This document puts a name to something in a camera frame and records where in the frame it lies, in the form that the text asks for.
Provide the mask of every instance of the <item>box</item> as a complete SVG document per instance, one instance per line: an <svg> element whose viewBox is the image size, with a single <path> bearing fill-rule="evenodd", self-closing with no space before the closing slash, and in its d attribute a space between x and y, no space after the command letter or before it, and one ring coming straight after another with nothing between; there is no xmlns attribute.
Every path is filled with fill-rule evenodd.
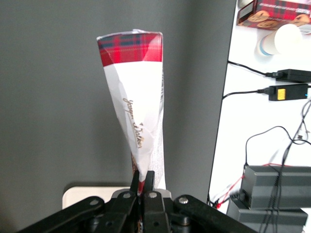
<svg viewBox="0 0 311 233"><path fill-rule="evenodd" d="M256 232L266 233L301 233L308 219L308 214L301 209L274 212L248 209L237 199L229 200L226 214Z"/></svg>
<svg viewBox="0 0 311 233"><path fill-rule="evenodd" d="M275 31L289 23L311 35L311 0L254 0L238 12L239 26Z"/></svg>
<svg viewBox="0 0 311 233"><path fill-rule="evenodd" d="M276 205L283 210L311 208L311 167L284 167L279 180L282 188L277 190L280 169L281 166L245 166L241 183L245 206L258 210L272 210Z"/></svg>

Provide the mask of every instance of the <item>red wire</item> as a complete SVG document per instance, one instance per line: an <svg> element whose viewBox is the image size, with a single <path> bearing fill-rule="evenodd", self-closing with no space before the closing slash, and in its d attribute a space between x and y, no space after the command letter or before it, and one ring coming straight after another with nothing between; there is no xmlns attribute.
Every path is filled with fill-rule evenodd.
<svg viewBox="0 0 311 233"><path fill-rule="evenodd" d="M270 166L270 165L282 166L282 164L273 164L273 163L264 164L263 166Z"/></svg>
<svg viewBox="0 0 311 233"><path fill-rule="evenodd" d="M219 209L220 206L224 203L224 201L226 200L226 198L227 198L229 192L233 189L233 187L236 186L236 184L237 184L241 179L243 179L243 178L244 178L244 175L242 175L242 176L229 188L228 192L225 194L225 197L224 197L223 201L220 202L220 203L218 203L218 204L216 205L216 208L217 208L217 209Z"/></svg>

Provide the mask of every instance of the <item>black cable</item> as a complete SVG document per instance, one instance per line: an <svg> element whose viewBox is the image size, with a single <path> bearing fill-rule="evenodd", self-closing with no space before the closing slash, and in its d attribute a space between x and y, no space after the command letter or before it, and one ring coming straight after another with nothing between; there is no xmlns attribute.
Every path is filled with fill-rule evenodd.
<svg viewBox="0 0 311 233"><path fill-rule="evenodd" d="M238 92L231 92L229 94L226 94L225 96L223 96L223 99L231 96L231 95L236 95L236 94L249 94L249 93L262 93L262 94L266 94L268 95L270 92L270 87L266 87L265 89L258 89L258 90L254 90L254 91L238 91Z"/></svg>
<svg viewBox="0 0 311 233"><path fill-rule="evenodd" d="M240 91L240 92L231 92L229 94L226 94L225 96L223 96L223 99L228 97L228 96L231 96L231 95L236 95L236 94L248 94L248 93L258 93L258 90L256 91Z"/></svg>
<svg viewBox="0 0 311 233"><path fill-rule="evenodd" d="M269 220L268 220L268 222L266 223L266 226L265 226L265 228L264 228L264 230L263 230L263 233L266 233L266 232L267 232L267 229L268 229L268 226L269 226L270 221L271 221L271 223L273 224L273 222L274 222L274 211L273 211L273 210L270 212Z"/></svg>
<svg viewBox="0 0 311 233"><path fill-rule="evenodd" d="M217 200L214 201L214 202L210 202L210 203L211 203L211 207L217 209L218 201L219 201L219 199L217 199Z"/></svg>
<svg viewBox="0 0 311 233"><path fill-rule="evenodd" d="M302 120L301 120L301 123L300 123L300 125L299 125L299 127L298 127L298 129L297 129L297 131L296 131L296 133L295 133L295 135L294 135L294 139L297 137L297 135L298 135L298 133L299 133L299 130L301 130L301 126L302 125L304 125L304 127L305 127L305 130L306 130L306 134L308 135L308 131L307 131L307 127L306 127L306 124L305 124L305 122L304 122L304 119L305 119L305 117L307 116L307 114L308 114L308 112L309 112L309 110L310 110L310 107L311 107L311 100L308 100L308 102L307 103L305 103L304 104L304 106L302 107L302 110L301 110L301 116L302 116ZM281 168L280 168L280 171L278 172L278 176L277 176L277 178L276 178L276 182L275 182L275 186L274 186L274 188L275 187L277 187L276 189L277 189L277 196L276 197L272 197L272 195L271 195L271 198L270 198L270 201L271 201L271 199L273 199L273 200L275 200L275 199L277 199L277 204L276 204L276 207L274 206L274 204L273 204L273 206L272 206L272 212L273 211L277 211L277 215L276 215L276 222L275 222L275 225L276 225L276 233L277 233L277 225L278 225L278 217L279 217L279 207L280 207L280 201L281 201L281 196L282 196L282 173L283 173L283 169L284 169L284 167L285 167L285 162L286 162L286 159L287 159L287 157L288 157L288 153L289 153L289 151L290 151L290 148L291 148L291 146L292 146L292 144L294 143L294 144L298 144L298 143L296 143L296 141L303 141L304 143L308 143L309 145L311 145L311 143L309 142L309 141L307 141L307 140L303 140L303 139L297 139L297 140L291 140L291 142L290 142L290 144L287 146L287 148L285 149L285 151L284 151L284 154L283 154L283 158L282 158L282 164L281 164ZM266 223L266 227L265 227L265 230L264 230L264 232L263 233L265 233L266 232L266 229L267 229L267 225L269 224L269 222L267 222Z"/></svg>
<svg viewBox="0 0 311 233"><path fill-rule="evenodd" d="M208 195L207 195L206 204L210 206L210 197L209 197L209 193L208 193Z"/></svg>
<svg viewBox="0 0 311 233"><path fill-rule="evenodd" d="M288 138L289 138L291 141L293 141L292 138L291 138L291 136L290 136L290 134L288 133L288 131L287 131L283 126L279 126L279 125L278 125L278 126L274 126L274 127L270 128L270 129L266 130L265 132L258 133L258 134L255 134L255 135L249 137L249 138L247 139L246 143L245 143L245 166L248 165L248 163L247 163L247 144L248 144L248 141L249 141L251 138L253 138L253 137L259 136L259 135L264 134L264 133L267 133L267 132L269 132L270 130L273 130L273 129L275 129L275 128L282 128L282 129L286 132Z"/></svg>
<svg viewBox="0 0 311 233"><path fill-rule="evenodd" d="M265 218L263 219L261 225L260 225L260 229L259 229L259 232L261 232L261 229L262 229L262 226L264 223L265 224L265 228L264 228L264 231L263 233L266 233L267 231L267 228L268 228L268 225L270 223L270 221L273 223L273 220L274 220L274 206L276 204L276 198L277 198L277 195L278 195L278 185L276 185L278 183L277 179L274 183L274 186L272 188L272 191L271 191L271 196L270 196L270 200L269 200L269 204L268 204L268 209L271 208L272 210L270 211L270 214L269 214L269 218L267 219L268 217L268 212L267 214L265 215Z"/></svg>
<svg viewBox="0 0 311 233"><path fill-rule="evenodd" d="M261 229L262 229L264 223L266 223L266 226L265 226L265 229L266 229L267 224L269 224L269 222L270 222L271 215L272 215L272 211L266 210L266 214L265 214L265 216L264 216L264 218L263 218L263 220L262 220L262 222L260 224L260 228L259 228L259 231L258 231L259 233L261 233Z"/></svg>
<svg viewBox="0 0 311 233"><path fill-rule="evenodd" d="M259 70L256 70L256 69L252 69L248 66L245 66L245 65L242 65L242 64L239 64L239 63L235 63L235 62L231 62L231 61L228 61L228 63L230 64L233 64L235 66L239 66L239 67L243 67L243 68L246 68L252 72L255 72L255 73L258 73L258 74L261 74L261 75L264 75L266 77L272 77L272 78L281 78L284 76L284 73L283 72L267 72L267 73L263 73Z"/></svg>
<svg viewBox="0 0 311 233"><path fill-rule="evenodd" d="M243 67L243 68L249 69L249 70L251 70L252 72L255 72L255 73L258 73L258 74L262 74L262 75L264 75L264 76L266 75L266 73L260 72L260 71L258 71L258 70L252 69L252 68L250 68L250 67L247 67L247 66L242 65L242 64L239 64L239 63L235 63L235 62L231 62L231 61L228 61L228 63L233 64L233 65L235 65L235 66L239 66L239 67Z"/></svg>
<svg viewBox="0 0 311 233"><path fill-rule="evenodd" d="M226 198L226 200L224 200L224 201L222 202L222 204L224 204L225 202L229 201L230 199L231 199L231 197Z"/></svg>

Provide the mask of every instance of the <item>screw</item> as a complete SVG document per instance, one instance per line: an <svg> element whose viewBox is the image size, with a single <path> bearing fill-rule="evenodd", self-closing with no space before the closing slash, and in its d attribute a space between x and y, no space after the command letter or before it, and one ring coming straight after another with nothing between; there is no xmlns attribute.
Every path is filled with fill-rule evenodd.
<svg viewBox="0 0 311 233"><path fill-rule="evenodd" d="M181 198L179 199L179 203L181 203L181 204L187 204L187 203L188 203L188 199L187 199L186 197L181 197Z"/></svg>
<svg viewBox="0 0 311 233"><path fill-rule="evenodd" d="M131 194L130 193L124 193L123 194L123 198L130 198L131 197Z"/></svg>
<svg viewBox="0 0 311 233"><path fill-rule="evenodd" d="M156 198L156 197L157 197L157 194L154 193L154 192L151 192L151 193L149 193L149 197L150 197L150 198Z"/></svg>
<svg viewBox="0 0 311 233"><path fill-rule="evenodd" d="M96 204L98 204L98 200L94 199L94 200L91 201L89 204L90 204L90 205L96 205Z"/></svg>

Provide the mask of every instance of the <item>cookie box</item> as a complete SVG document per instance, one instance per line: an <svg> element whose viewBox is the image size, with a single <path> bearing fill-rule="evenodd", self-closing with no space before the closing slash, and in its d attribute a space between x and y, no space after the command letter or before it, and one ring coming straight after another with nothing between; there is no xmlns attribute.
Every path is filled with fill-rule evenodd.
<svg viewBox="0 0 311 233"><path fill-rule="evenodd" d="M311 35L311 0L254 0L238 12L239 26L275 31L289 23Z"/></svg>

